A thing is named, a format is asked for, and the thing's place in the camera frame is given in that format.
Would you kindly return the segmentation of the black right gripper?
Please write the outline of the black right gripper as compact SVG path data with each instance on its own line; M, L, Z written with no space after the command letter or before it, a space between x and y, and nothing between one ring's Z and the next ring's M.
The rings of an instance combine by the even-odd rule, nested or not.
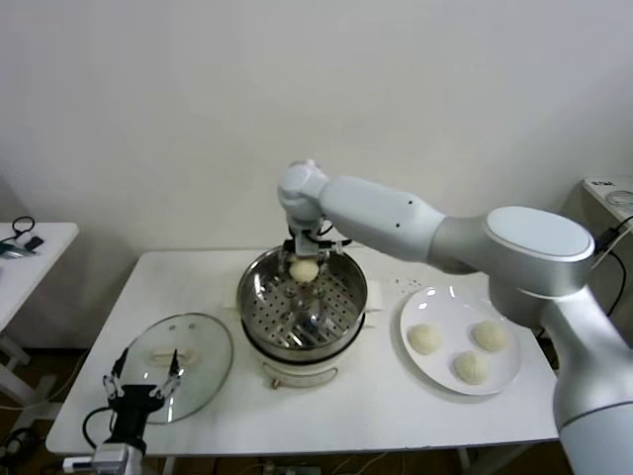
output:
M316 258L318 277L328 269L330 260L330 243L320 239L310 230L295 230L289 228L291 237L285 239L279 249L279 274L288 274L292 254L299 258Z

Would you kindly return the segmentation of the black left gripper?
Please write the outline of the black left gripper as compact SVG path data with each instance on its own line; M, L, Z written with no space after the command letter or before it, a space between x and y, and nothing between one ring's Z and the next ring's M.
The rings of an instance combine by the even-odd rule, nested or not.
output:
M115 423L108 441L111 443L144 444L144 430L148 417L163 407L163 399L172 396L180 386L178 350L170 361L167 379L160 385L124 385L122 375L128 350L125 348L109 374L103 376L103 386L109 407L115 413Z

